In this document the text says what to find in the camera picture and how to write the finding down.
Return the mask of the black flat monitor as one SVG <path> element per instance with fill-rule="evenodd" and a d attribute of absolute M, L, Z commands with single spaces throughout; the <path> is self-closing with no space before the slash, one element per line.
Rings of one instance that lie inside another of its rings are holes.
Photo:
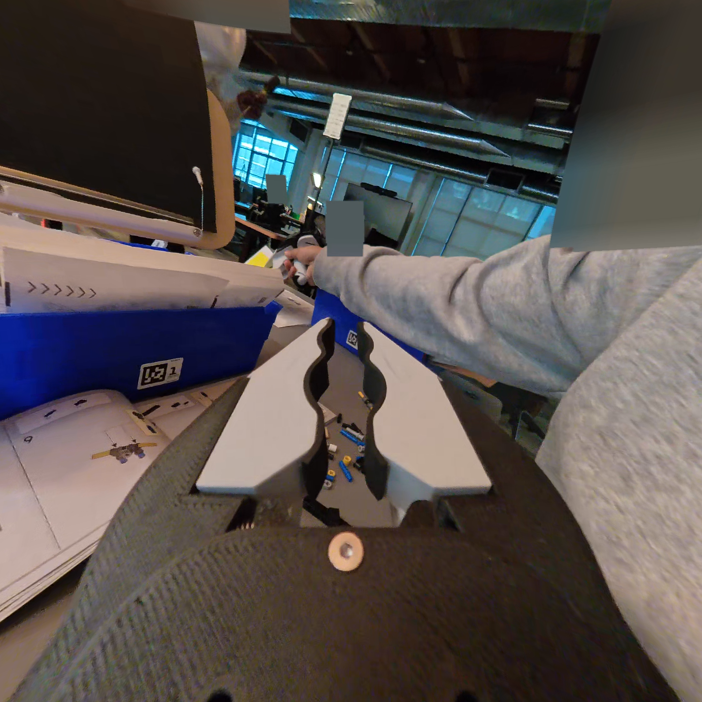
<path fill-rule="evenodd" d="M 344 201 L 364 204 L 364 243 L 398 250 L 404 240 L 413 204 L 392 190 L 366 182 L 348 183 Z"/>

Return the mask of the person's right hand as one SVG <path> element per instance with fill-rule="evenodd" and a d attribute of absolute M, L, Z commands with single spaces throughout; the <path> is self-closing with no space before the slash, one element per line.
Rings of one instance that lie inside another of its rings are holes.
<path fill-rule="evenodd" d="M 297 279 L 300 277 L 309 285 L 314 285 L 314 261 L 323 249 L 319 246 L 309 245 L 302 248 L 289 249 L 284 252 L 283 266 L 286 277 Z"/>

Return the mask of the lego instruction booklet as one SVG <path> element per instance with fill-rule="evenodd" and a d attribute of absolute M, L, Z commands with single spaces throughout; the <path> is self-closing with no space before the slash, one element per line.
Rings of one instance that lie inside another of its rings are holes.
<path fill-rule="evenodd" d="M 90 557 L 145 470 L 215 396 L 133 405 L 94 390 L 1 422 L 1 620 Z"/>

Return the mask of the person's grey hoodie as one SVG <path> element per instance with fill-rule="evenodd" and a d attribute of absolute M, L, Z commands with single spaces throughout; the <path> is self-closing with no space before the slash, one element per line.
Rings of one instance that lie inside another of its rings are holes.
<path fill-rule="evenodd" d="M 637 639 L 701 700 L 701 248 L 604 261 L 530 330 L 565 396 L 539 463 Z"/>

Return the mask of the blue bin with tag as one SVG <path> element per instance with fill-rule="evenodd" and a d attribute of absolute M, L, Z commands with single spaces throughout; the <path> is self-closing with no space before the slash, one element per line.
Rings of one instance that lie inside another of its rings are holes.
<path fill-rule="evenodd" d="M 317 289 L 314 298 L 312 324 L 316 324 L 318 321 L 325 318 L 331 318 L 335 322 L 336 343 L 359 358 L 357 327 L 362 321 L 365 321 L 365 319 L 348 310 L 335 295 Z M 385 329 L 375 324 L 372 324 L 372 326 L 379 329 L 381 333 L 391 339 L 395 345 L 402 348 L 408 355 L 418 360 L 430 373 L 434 376 L 438 376 L 437 372 L 431 369 L 428 357 L 425 353 L 413 346 L 407 345 L 400 339 L 389 334 Z"/>

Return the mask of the black panel wooden edge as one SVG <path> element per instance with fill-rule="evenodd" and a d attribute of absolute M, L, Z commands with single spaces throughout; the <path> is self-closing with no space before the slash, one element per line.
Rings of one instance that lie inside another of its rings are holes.
<path fill-rule="evenodd" d="M 1 208 L 220 249 L 230 121 L 194 22 L 122 1 L 1 2 Z"/>

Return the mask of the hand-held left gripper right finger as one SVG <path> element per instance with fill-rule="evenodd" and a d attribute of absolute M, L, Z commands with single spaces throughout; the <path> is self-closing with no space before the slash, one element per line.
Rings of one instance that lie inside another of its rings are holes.
<path fill-rule="evenodd" d="M 364 476 L 400 512 L 419 501 L 487 494 L 481 459 L 436 374 L 366 321 L 357 326 L 366 422 Z"/>

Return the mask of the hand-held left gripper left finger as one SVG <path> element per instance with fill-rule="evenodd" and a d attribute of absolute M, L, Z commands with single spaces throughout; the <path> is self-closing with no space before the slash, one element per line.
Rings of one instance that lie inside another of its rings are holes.
<path fill-rule="evenodd" d="M 334 348 L 335 322 L 327 317 L 250 374 L 196 481 L 199 492 L 319 495 L 328 470 L 319 400 L 329 387 Z"/>

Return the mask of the person's right forearm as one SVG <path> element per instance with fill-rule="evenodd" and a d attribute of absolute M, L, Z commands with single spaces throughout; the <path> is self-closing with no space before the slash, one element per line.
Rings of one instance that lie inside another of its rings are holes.
<path fill-rule="evenodd" d="M 322 249 L 313 268 L 321 290 L 436 362 L 549 396 L 565 392 L 607 344 L 595 310 L 557 286 L 570 263 L 542 237 L 484 262 Z"/>

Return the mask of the metal ceiling duct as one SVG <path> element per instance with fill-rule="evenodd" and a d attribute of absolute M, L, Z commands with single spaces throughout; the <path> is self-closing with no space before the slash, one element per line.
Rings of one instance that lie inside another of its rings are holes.
<path fill-rule="evenodd" d="M 479 185 L 554 204 L 574 114 L 567 101 L 418 98 L 283 75 L 269 110 L 322 126 L 335 94 L 350 97 L 344 133 L 368 155 L 393 155 Z"/>

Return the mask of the blue plastic bin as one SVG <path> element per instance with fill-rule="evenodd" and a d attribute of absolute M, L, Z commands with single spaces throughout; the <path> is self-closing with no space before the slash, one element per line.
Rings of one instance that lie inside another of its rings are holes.
<path fill-rule="evenodd" d="M 1 316 L 1 419 L 93 390 L 131 401 L 252 371 L 282 306 Z"/>

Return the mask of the small lego pieces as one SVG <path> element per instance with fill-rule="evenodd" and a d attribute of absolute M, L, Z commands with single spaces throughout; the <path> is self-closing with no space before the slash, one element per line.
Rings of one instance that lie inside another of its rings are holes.
<path fill-rule="evenodd" d="M 328 459 L 322 489 L 330 491 L 338 478 L 351 484 L 356 474 L 366 476 L 366 434 L 357 423 L 345 421 L 341 413 L 323 404 L 320 407 Z"/>

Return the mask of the white rectangular floor lamp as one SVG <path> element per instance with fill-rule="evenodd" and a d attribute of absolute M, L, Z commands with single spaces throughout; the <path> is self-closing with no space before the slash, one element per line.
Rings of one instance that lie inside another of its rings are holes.
<path fill-rule="evenodd" d="M 327 122 L 323 130 L 323 136 L 327 139 L 327 147 L 321 162 L 321 172 L 315 173 L 313 179 L 315 183 L 314 201 L 312 205 L 313 212 L 317 210 L 332 150 L 343 135 L 351 102 L 351 95 L 344 93 L 334 93 L 332 95 Z"/>

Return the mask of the white printed paper bag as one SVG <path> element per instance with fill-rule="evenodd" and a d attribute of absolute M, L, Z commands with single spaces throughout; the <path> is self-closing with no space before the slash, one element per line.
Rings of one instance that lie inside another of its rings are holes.
<path fill-rule="evenodd" d="M 1 215 L 1 313 L 262 307 L 281 273 L 141 249 Z"/>

